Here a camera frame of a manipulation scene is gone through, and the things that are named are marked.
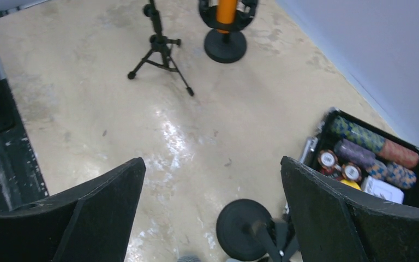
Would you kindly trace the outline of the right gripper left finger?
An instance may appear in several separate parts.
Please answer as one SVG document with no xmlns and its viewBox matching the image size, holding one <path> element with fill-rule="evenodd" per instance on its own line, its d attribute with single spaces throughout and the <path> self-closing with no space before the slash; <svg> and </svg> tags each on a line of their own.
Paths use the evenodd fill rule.
<svg viewBox="0 0 419 262">
<path fill-rule="evenodd" d="M 0 261 L 123 261 L 146 166 L 133 158 L 87 182 L 0 211 Z"/>
</svg>

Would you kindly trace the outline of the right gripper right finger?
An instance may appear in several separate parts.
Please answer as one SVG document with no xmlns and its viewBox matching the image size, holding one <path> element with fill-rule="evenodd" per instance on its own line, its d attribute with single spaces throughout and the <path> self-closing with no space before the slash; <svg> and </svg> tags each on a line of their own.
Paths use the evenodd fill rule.
<svg viewBox="0 0 419 262">
<path fill-rule="evenodd" d="M 419 261 L 419 208 L 377 198 L 287 156 L 280 163 L 304 261 Z"/>
</svg>

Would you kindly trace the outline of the black clip stand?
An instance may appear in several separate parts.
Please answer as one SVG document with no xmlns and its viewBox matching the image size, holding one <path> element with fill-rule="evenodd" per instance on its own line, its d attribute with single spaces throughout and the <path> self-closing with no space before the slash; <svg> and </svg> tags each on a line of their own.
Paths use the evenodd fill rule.
<svg viewBox="0 0 419 262">
<path fill-rule="evenodd" d="M 288 206 L 276 219 L 251 199 L 234 200 L 222 209 L 216 235 L 222 250 L 238 261 L 290 261 L 300 250 Z"/>
</svg>

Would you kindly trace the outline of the black silver-mesh microphone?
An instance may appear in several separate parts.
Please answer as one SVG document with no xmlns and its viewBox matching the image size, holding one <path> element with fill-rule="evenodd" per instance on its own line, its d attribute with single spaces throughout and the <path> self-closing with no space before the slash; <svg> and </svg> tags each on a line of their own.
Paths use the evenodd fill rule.
<svg viewBox="0 0 419 262">
<path fill-rule="evenodd" d="M 202 262 L 197 255 L 184 255 L 177 259 L 177 262 Z"/>
</svg>

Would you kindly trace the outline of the orange microphone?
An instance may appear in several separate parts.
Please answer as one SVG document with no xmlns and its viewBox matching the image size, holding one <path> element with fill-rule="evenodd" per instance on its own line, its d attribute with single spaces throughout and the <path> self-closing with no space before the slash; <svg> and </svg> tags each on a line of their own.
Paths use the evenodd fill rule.
<svg viewBox="0 0 419 262">
<path fill-rule="evenodd" d="M 218 1 L 216 21 L 219 26 L 219 29 L 217 29 L 219 33 L 222 33 L 222 34 L 230 33 L 227 30 L 223 30 L 223 28 L 231 28 L 232 24 L 235 21 L 237 5 L 238 5 L 238 0 Z"/>
</svg>

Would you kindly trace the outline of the yellow dealer chip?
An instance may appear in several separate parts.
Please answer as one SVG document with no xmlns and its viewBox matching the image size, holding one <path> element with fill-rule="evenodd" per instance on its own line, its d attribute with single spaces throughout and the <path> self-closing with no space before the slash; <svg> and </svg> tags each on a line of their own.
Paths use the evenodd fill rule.
<svg viewBox="0 0 419 262">
<path fill-rule="evenodd" d="M 355 188 L 357 190 L 362 190 L 361 187 L 359 186 L 359 184 L 355 181 L 350 181 L 350 180 L 343 179 L 343 180 L 340 180 L 340 183 L 345 184 L 347 186 L 350 186 L 352 188 Z"/>
</svg>

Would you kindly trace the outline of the white playing card deck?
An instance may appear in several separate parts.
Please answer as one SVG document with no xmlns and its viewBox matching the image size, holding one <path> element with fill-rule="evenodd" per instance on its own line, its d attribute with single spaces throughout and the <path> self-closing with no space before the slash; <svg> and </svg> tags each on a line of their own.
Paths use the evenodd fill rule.
<svg viewBox="0 0 419 262">
<path fill-rule="evenodd" d="M 402 204 L 404 200 L 404 193 L 401 189 L 371 176 L 364 179 L 361 188 L 365 193 L 386 201 Z"/>
</svg>

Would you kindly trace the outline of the black poker chip case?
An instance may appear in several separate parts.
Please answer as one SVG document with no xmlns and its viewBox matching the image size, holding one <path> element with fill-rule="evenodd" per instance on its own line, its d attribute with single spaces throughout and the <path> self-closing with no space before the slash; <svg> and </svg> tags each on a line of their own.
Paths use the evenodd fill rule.
<svg viewBox="0 0 419 262">
<path fill-rule="evenodd" d="M 337 108 L 307 138 L 300 162 L 360 187 L 368 176 L 385 181 L 403 191 L 403 205 L 419 208 L 419 147 Z"/>
</svg>

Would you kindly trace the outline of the black tripod shock-mount stand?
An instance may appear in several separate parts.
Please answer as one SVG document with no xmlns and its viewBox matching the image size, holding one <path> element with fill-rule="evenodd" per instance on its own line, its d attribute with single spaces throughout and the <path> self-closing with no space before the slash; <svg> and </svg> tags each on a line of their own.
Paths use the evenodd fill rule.
<svg viewBox="0 0 419 262">
<path fill-rule="evenodd" d="M 181 39 L 171 39 L 163 35 L 163 27 L 160 12 L 156 9 L 154 0 L 149 0 L 148 3 L 144 5 L 142 11 L 146 17 L 150 18 L 154 34 L 151 35 L 149 38 L 150 50 L 141 59 L 137 66 L 128 73 L 127 78 L 129 80 L 134 79 L 139 69 L 145 63 L 148 63 L 157 68 L 164 69 L 172 73 L 178 73 L 185 84 L 188 94 L 191 97 L 193 97 L 195 95 L 193 89 L 188 85 L 187 81 L 185 80 L 184 76 L 182 75 L 181 71 L 179 70 L 176 62 L 174 61 L 171 55 L 173 46 L 181 46 Z M 162 63 L 150 60 L 150 57 L 153 53 L 160 53 Z"/>
</svg>

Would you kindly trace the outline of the round-base shock-mount stand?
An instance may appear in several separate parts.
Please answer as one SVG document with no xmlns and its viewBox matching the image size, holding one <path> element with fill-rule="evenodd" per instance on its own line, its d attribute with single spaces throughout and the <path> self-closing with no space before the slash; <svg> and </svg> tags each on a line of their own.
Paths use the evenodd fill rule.
<svg viewBox="0 0 419 262">
<path fill-rule="evenodd" d="M 210 59 L 234 63 L 245 55 L 247 41 L 242 30 L 254 20 L 258 4 L 258 0 L 199 1 L 200 17 L 211 28 L 203 43 Z"/>
</svg>

